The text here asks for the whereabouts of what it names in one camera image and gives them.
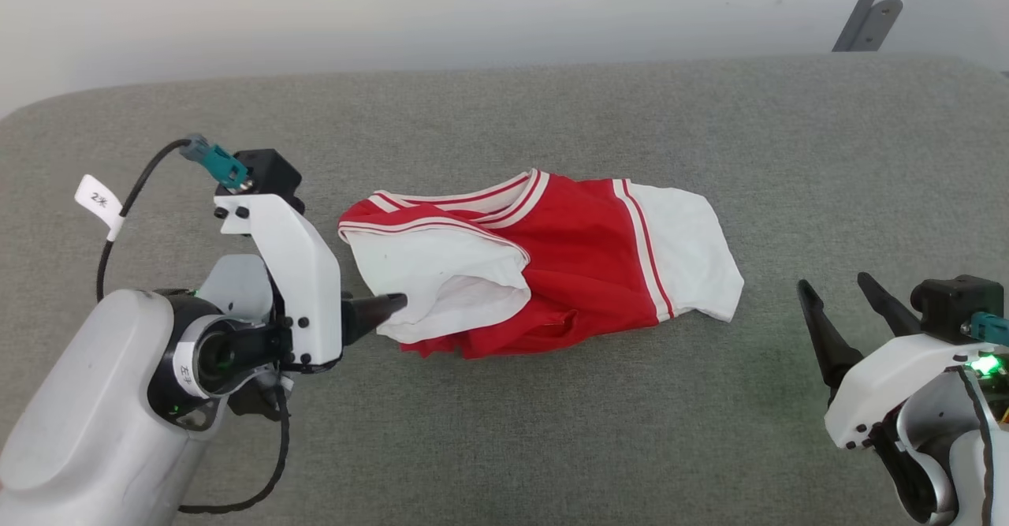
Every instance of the white wall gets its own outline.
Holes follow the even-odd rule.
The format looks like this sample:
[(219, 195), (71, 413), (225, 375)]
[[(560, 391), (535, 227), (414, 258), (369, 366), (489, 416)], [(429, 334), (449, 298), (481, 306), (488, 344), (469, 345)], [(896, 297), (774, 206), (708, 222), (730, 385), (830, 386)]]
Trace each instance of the white wall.
[(1009, 0), (901, 0), (881, 51), (962, 56), (1009, 71)]
[(828, 51), (856, 0), (0, 0), (0, 116), (259, 74)]

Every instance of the jersey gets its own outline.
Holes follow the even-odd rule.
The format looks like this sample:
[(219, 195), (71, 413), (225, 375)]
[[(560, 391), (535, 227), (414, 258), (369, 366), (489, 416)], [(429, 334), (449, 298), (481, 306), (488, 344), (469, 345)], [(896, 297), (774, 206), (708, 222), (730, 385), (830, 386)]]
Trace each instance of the jersey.
[(408, 305), (378, 327), (424, 356), (543, 352), (698, 310), (743, 278), (705, 198), (538, 170), (458, 196), (375, 192), (340, 218), (361, 277)]

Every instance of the label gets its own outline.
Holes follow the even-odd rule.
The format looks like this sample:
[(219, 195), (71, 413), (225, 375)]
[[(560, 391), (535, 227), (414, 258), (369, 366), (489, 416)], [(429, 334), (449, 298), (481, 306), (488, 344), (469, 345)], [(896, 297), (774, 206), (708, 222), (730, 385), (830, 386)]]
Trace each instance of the label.
[(176, 373), (176, 382), (194, 398), (210, 398), (197, 383), (196, 373), (196, 342), (179, 341), (176, 353), (172, 356), (172, 367)]
[(109, 225), (109, 235), (106, 239), (109, 241), (116, 239), (119, 228), (123, 226), (123, 217), (119, 216), (123, 206), (111, 189), (102, 185), (102, 182), (91, 175), (84, 175), (81, 185), (78, 186), (74, 195), (74, 200)]

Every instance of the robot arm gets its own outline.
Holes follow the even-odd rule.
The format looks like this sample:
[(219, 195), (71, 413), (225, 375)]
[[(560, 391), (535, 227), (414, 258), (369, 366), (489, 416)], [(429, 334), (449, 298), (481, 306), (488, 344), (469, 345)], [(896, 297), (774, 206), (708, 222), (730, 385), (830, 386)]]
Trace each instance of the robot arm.
[(830, 438), (838, 447), (876, 451), (918, 523), (1009, 524), (1009, 478), (1003, 477), (1009, 433), (992, 414), (996, 406), (1001, 418), (1009, 407), (1009, 375), (987, 354), (999, 342), (992, 337), (1002, 336), (996, 322), (1002, 286), (972, 277), (926, 281), (912, 295), (912, 305), (924, 312), (918, 321), (868, 274), (859, 275), (859, 285), (896, 336), (866, 357), (840, 337), (812, 287), (798, 286), (830, 389), (824, 416)]
[[(208, 170), (230, 157), (196, 155)], [(98, 303), (0, 454), (0, 523), (170, 524), (232, 396), (277, 390), (282, 371), (332, 369), (405, 304), (342, 299), (339, 265), (294, 196), (301, 176), (277, 152), (225, 164), (212, 170), (215, 216), (260, 255), (222, 257), (195, 293), (116, 290)], [(276, 410), (263, 405), (251, 412)]]

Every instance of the gray fabric surface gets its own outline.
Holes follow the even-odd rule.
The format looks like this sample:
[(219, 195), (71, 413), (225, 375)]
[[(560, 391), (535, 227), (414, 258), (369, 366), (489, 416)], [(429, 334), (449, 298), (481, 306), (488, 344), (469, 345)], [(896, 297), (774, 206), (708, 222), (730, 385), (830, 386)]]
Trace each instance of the gray fabric surface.
[[(365, 293), (336, 219), (372, 189), (446, 194), (543, 168), (706, 196), (747, 281), (731, 325), (689, 314), (539, 356), (421, 359), (369, 337), (301, 378), (288, 471), (264, 503), (178, 524), (911, 524), (875, 455), (833, 448), (795, 297), (821, 293), (866, 350), (886, 325), (855, 275), (905, 297), (963, 272), (1009, 282), (1009, 83), (956, 60), (716, 60), (140, 85), (48, 99), (0, 122), (0, 434), (93, 307), (104, 227), (73, 192), (125, 195), (189, 131), (275, 147)], [(158, 168), (108, 287), (194, 286), (248, 239), (213, 186)], [(255, 493), (277, 429), (232, 418), (187, 503)]]

